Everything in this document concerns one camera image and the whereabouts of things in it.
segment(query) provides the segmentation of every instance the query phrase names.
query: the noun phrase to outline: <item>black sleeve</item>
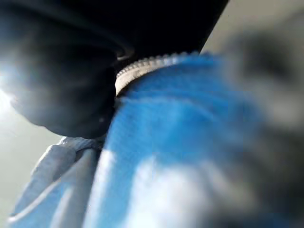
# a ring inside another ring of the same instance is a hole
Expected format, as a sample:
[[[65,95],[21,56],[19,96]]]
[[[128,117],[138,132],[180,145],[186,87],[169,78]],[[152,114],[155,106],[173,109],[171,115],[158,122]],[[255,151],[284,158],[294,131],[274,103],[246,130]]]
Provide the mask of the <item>black sleeve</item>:
[[[105,133],[128,45],[55,1],[0,3],[0,88],[30,122],[70,137]]]

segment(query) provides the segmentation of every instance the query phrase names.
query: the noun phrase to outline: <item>light blue fabric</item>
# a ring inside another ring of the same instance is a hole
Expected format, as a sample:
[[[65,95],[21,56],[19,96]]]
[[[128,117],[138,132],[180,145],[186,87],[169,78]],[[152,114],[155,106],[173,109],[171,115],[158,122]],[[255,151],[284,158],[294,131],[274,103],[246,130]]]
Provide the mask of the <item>light blue fabric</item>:
[[[65,139],[52,147],[35,169],[9,226],[198,227],[202,215],[188,219],[192,214],[187,217],[186,201],[208,199],[204,190],[212,187],[206,187],[204,165],[237,156],[242,151],[230,151],[227,145],[242,145],[261,123],[243,94],[221,79],[221,64],[191,57],[143,76],[119,98],[96,171],[95,141]],[[72,162],[84,148],[90,149]],[[45,180],[49,174],[39,169],[46,166],[61,169],[60,179]],[[200,206],[198,202],[194,209],[200,211]]]

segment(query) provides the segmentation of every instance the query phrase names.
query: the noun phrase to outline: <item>gray wall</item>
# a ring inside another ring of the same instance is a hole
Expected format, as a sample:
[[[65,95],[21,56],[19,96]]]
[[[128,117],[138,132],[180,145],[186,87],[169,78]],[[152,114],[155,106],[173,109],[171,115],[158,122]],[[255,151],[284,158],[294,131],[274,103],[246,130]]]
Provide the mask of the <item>gray wall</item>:
[[[304,7],[303,0],[231,0],[204,50],[216,52],[239,27],[272,23],[299,6]],[[59,140],[59,136],[28,123],[5,103],[0,93],[0,227],[39,157]]]

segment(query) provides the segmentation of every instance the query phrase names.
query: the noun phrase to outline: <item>dark fabric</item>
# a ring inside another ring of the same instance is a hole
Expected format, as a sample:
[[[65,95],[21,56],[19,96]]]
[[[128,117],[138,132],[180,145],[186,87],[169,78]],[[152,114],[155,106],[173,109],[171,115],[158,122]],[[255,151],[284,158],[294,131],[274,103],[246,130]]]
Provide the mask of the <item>dark fabric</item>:
[[[113,115],[117,71],[138,58],[199,50],[226,2],[3,0],[0,88],[32,123],[98,137]]]

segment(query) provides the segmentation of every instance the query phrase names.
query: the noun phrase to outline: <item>metal zipper teeth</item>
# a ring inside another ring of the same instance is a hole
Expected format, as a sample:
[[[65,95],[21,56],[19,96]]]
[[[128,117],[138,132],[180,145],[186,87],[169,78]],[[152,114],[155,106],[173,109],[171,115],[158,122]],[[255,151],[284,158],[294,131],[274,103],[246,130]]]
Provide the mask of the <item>metal zipper teeth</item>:
[[[150,57],[138,60],[125,67],[117,74],[117,80],[115,83],[116,95],[118,95],[119,92],[124,87],[126,87],[131,81],[149,72],[181,63],[188,57],[197,57],[198,55],[198,52],[192,52],[191,54],[187,54],[184,52],[181,54],[175,53],[172,55]]]

